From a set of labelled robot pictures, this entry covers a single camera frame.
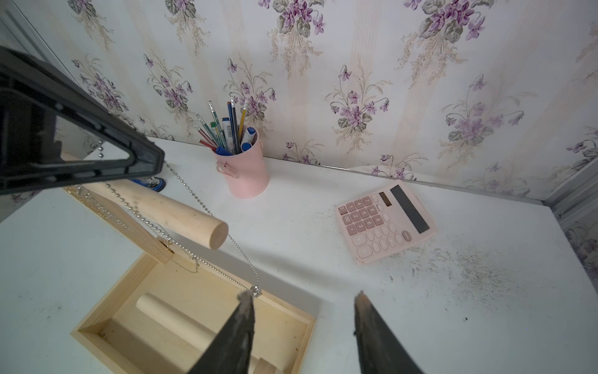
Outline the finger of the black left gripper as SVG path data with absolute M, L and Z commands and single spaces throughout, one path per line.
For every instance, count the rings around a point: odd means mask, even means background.
M 69 161 L 59 126 L 79 129 L 95 151 L 118 158 Z M 165 153 L 53 65 L 1 49 L 1 194 L 141 179 L 162 171 Z

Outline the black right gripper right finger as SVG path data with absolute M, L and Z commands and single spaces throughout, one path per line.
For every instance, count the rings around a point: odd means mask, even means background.
M 354 336 L 361 373 L 423 373 L 363 291 L 354 299 Z

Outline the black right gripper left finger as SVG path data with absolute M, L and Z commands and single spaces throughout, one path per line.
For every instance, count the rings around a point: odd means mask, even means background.
M 238 296 L 238 306 L 196 364 L 193 373 L 249 373 L 255 335 L 255 310 L 250 291 Z

